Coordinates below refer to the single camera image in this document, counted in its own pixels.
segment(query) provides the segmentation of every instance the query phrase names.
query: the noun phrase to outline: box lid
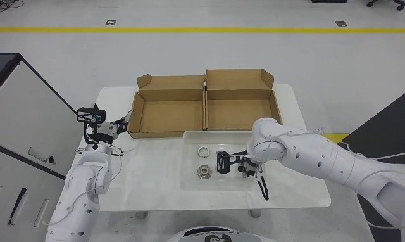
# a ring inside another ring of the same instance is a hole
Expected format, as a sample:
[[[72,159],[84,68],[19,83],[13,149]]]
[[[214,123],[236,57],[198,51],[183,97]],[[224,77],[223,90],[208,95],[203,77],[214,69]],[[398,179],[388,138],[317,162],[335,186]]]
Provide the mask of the box lid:
[[[272,89],[274,77],[263,69],[207,70],[208,90]]]

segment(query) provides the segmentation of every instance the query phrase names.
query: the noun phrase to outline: metal bearing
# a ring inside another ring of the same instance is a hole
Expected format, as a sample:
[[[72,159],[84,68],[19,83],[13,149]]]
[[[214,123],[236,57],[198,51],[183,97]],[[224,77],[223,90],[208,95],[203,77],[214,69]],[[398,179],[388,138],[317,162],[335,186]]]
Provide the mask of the metal bearing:
[[[207,165],[201,165],[198,167],[197,175],[200,179],[209,179],[211,177],[212,170],[211,167]]]

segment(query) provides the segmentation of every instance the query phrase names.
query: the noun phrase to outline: metal part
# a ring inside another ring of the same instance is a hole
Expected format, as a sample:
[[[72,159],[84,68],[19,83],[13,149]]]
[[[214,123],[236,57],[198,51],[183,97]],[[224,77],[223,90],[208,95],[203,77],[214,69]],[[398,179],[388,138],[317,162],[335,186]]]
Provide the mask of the metal part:
[[[197,150],[197,154],[201,157],[201,158],[206,158],[209,155],[209,149],[207,146],[201,146],[200,148],[198,148]]]
[[[212,170],[211,167],[207,165],[201,165],[198,167],[197,175],[200,179],[209,179],[211,177]]]

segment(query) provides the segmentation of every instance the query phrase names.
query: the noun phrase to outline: clear plastic tray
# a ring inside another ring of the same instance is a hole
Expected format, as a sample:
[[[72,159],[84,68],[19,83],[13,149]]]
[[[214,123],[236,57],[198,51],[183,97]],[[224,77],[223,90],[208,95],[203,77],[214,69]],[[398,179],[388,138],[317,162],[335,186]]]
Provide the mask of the clear plastic tray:
[[[183,150],[180,169],[180,187],[183,190],[234,190],[251,191],[255,183],[253,177],[243,178],[238,172],[238,165],[231,165],[230,172],[220,174],[216,171],[216,152],[235,153],[244,151],[252,132],[227,131],[185,131],[183,134]],[[202,158],[198,148],[207,146],[209,155]],[[200,179],[197,170],[201,165],[208,165],[212,174],[209,179]]]

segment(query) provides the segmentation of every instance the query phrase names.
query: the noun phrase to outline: table leg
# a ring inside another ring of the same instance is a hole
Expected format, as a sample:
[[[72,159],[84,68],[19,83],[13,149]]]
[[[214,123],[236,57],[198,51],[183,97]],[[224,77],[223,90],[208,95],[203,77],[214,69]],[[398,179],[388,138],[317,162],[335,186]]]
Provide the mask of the table leg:
[[[139,220],[145,219],[147,216],[147,211],[136,211],[135,212],[135,217]]]
[[[259,218],[261,216],[260,210],[249,210],[249,215],[253,218]]]

